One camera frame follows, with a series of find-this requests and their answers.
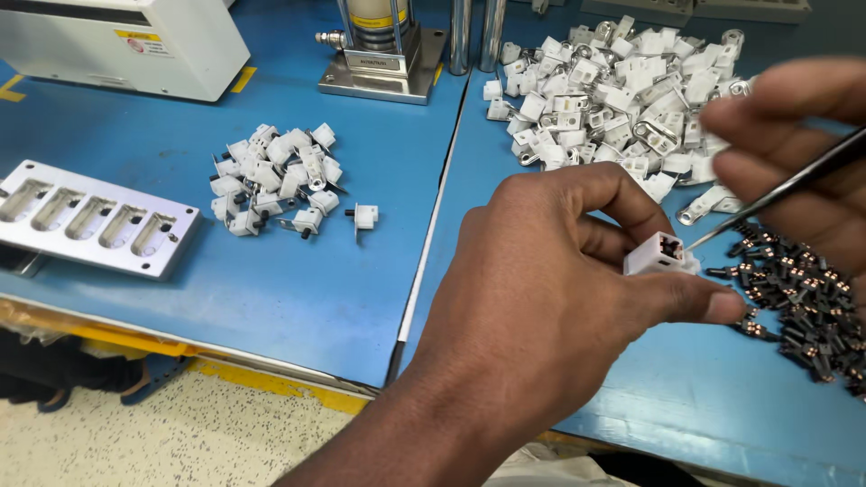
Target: white machine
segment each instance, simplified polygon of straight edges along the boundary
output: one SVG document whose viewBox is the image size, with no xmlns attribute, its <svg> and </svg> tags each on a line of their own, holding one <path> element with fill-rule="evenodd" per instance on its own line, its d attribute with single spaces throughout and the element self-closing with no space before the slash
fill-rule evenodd
<svg viewBox="0 0 866 487">
<path fill-rule="evenodd" d="M 215 101 L 249 50 L 223 0 L 0 0 L 22 75 Z"/>
</svg>

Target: speckled floor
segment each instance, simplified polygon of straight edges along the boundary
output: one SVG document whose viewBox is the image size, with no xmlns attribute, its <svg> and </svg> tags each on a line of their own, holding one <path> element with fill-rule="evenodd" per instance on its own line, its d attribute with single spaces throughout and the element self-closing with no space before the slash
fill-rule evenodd
<svg viewBox="0 0 866 487">
<path fill-rule="evenodd" d="M 0 401 L 0 486 L 270 485 L 351 418 L 199 371 L 132 407 L 81 388 L 52 414 Z"/>
</svg>

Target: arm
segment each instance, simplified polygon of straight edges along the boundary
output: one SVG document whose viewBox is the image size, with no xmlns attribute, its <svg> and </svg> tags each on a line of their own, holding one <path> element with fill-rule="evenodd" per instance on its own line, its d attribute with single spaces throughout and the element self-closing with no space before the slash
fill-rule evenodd
<svg viewBox="0 0 866 487">
<path fill-rule="evenodd" d="M 622 276 L 657 231 L 673 233 L 615 164 L 506 179 L 463 219 L 404 374 L 277 485 L 480 485 L 585 404 L 647 328 L 739 320 L 739 295 L 698 276 Z"/>
</svg>

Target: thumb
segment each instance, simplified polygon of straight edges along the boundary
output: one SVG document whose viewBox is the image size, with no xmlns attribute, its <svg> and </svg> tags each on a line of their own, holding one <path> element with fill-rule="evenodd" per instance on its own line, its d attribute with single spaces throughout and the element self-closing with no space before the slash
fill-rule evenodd
<svg viewBox="0 0 866 487">
<path fill-rule="evenodd" d="M 637 296 L 635 311 L 652 325 L 662 322 L 736 323 L 746 314 L 746 303 L 736 291 L 698 276 L 663 272 L 628 276 Z"/>
</svg>

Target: person's leg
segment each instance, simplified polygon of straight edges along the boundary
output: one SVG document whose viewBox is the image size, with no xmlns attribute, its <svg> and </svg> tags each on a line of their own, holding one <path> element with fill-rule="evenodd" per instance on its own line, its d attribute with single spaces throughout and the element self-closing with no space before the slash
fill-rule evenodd
<svg viewBox="0 0 866 487">
<path fill-rule="evenodd" d="M 62 344 L 43 347 L 37 341 L 22 345 L 19 335 L 0 329 L 0 373 L 55 390 L 75 386 L 122 393 L 142 379 L 141 360 L 100 359 Z"/>
<path fill-rule="evenodd" d="M 57 390 L 53 387 L 0 373 L 0 399 L 8 399 L 12 404 L 22 404 L 33 400 L 49 402 L 56 394 Z"/>
</svg>

